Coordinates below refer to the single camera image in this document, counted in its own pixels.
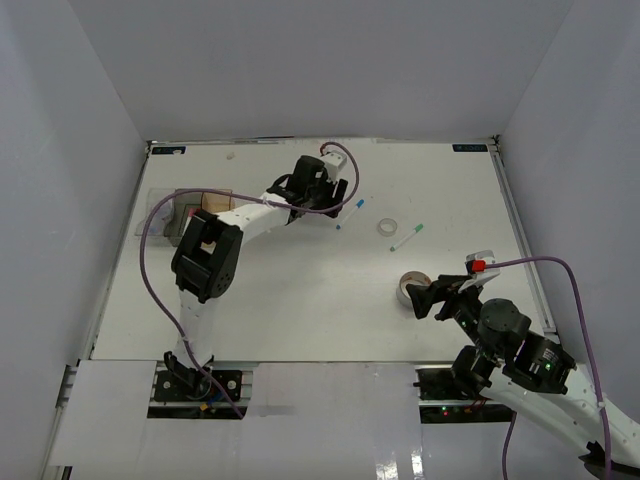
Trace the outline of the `blue label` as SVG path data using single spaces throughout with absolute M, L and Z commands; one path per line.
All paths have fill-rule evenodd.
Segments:
M 184 155 L 185 146 L 153 146 L 150 153 L 152 155 Z
M 468 143 L 459 143 L 453 144 L 452 149 L 454 152 L 466 152 L 466 153 L 482 153 L 487 152 L 488 147 L 486 144 L 468 144 Z

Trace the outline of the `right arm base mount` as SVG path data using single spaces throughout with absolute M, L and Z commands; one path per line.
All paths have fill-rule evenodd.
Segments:
M 418 368 L 413 383 L 423 425 L 509 423 L 512 410 L 481 396 L 464 393 L 448 368 Z

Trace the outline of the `left aluminium rail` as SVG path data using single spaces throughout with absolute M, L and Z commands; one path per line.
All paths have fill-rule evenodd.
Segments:
M 76 374 L 78 371 L 77 366 L 67 365 L 64 369 L 62 381 L 58 391 L 55 408 L 62 409 L 65 407 L 70 399 L 71 392 L 75 383 Z

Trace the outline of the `left blue label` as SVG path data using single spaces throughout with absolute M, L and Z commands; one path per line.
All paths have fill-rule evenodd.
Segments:
M 184 155 L 185 146 L 153 146 L 150 153 L 152 155 Z

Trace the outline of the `clear tape roll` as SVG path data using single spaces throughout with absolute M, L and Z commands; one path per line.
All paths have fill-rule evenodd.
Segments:
M 398 229 L 397 222 L 392 218 L 382 218 L 377 226 L 377 231 L 380 235 L 384 237 L 394 236 Z

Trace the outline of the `pin jar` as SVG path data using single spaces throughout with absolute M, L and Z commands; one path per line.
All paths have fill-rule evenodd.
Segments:
M 174 214 L 171 208 L 158 210 L 151 218 L 148 234 L 153 236 L 163 236 L 167 226 L 172 221 L 173 216 Z

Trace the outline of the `green marker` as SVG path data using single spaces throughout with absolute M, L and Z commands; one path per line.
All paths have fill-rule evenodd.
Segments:
M 406 235 L 404 235 L 401 239 L 399 239 L 396 243 L 394 243 L 390 247 L 391 252 L 396 252 L 402 246 L 404 246 L 408 241 L 410 241 L 414 236 L 416 236 L 419 232 L 422 231 L 424 225 L 422 223 L 416 225 L 411 231 L 409 231 Z

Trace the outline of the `right blue label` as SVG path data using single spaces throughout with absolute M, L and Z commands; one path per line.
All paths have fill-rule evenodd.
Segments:
M 466 153 L 482 153 L 487 152 L 488 147 L 486 144 L 468 144 L 468 143 L 459 143 L 453 144 L 452 149 L 454 152 L 466 152 Z

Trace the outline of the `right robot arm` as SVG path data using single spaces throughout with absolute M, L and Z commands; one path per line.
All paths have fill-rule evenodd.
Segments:
M 536 423 L 572 447 L 599 479 L 639 476 L 639 424 L 609 402 L 593 375 L 557 342 L 531 330 L 510 300 L 481 300 L 488 273 L 441 275 L 410 283 L 406 295 L 417 318 L 433 306 L 438 321 L 453 320 L 470 342 L 451 366 L 461 397 L 483 396 Z

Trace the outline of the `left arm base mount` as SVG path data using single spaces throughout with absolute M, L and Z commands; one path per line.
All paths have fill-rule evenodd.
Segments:
M 154 378 L 148 419 L 165 420 L 240 420 L 246 413 L 250 398 L 250 381 L 242 370 L 213 370 L 211 375 L 223 387 L 204 379 L 195 393 L 168 370 L 158 370 Z

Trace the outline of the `right aluminium rail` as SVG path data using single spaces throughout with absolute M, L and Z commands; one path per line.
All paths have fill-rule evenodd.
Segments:
M 504 160 L 501 154 L 501 136 L 494 135 L 488 142 L 489 153 L 493 161 L 493 166 L 496 172 L 496 176 L 501 188 L 501 192 L 508 210 L 512 229 L 515 234 L 516 242 L 521 257 L 529 257 L 531 255 L 531 249 L 527 240 L 525 230 L 516 206 L 515 198 L 510 187 L 507 172 L 504 164 Z M 537 267 L 534 263 L 528 263 L 524 266 L 526 276 L 530 285 L 536 311 L 539 313 L 541 328 L 543 335 L 551 341 L 558 344 L 561 343 L 558 330 L 551 313 L 546 294 L 544 292 Z

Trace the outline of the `blue marker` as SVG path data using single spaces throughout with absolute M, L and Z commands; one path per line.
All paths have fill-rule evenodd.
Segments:
M 364 205 L 365 200 L 364 199 L 360 199 L 358 200 L 353 206 L 352 208 L 345 214 L 343 215 L 340 219 L 339 222 L 336 224 L 336 229 L 337 230 L 342 230 L 345 226 L 345 224 L 362 208 L 362 206 Z

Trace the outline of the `aluminium rail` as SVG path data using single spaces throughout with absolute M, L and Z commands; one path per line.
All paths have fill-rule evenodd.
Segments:
M 67 365 L 64 369 L 62 381 L 58 391 L 55 408 L 62 409 L 65 407 L 70 399 L 71 392 L 75 383 L 76 374 L 78 371 L 77 366 Z
M 516 206 L 515 198 L 510 187 L 507 172 L 504 164 L 504 160 L 501 154 L 501 136 L 494 135 L 488 142 L 489 153 L 493 161 L 493 166 L 496 172 L 496 176 L 501 188 L 501 192 L 508 210 L 512 229 L 515 234 L 516 242 L 521 257 L 529 257 L 531 255 L 531 249 L 527 240 L 525 230 Z M 539 313 L 541 328 L 543 335 L 551 341 L 558 344 L 561 343 L 558 330 L 551 313 L 546 294 L 544 292 L 537 267 L 534 263 L 528 263 L 524 266 L 526 276 L 530 285 L 536 311 Z

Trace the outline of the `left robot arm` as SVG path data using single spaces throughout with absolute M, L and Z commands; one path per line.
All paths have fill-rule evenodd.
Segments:
M 164 354 L 167 369 L 188 398 L 202 398 L 210 390 L 211 374 L 200 366 L 213 359 L 212 316 L 234 280 L 241 247 L 308 210 L 337 217 L 348 186 L 340 172 L 348 160 L 337 150 L 303 155 L 293 172 L 276 179 L 257 202 L 219 214 L 201 209 L 191 217 L 171 262 L 182 332 L 173 351 Z

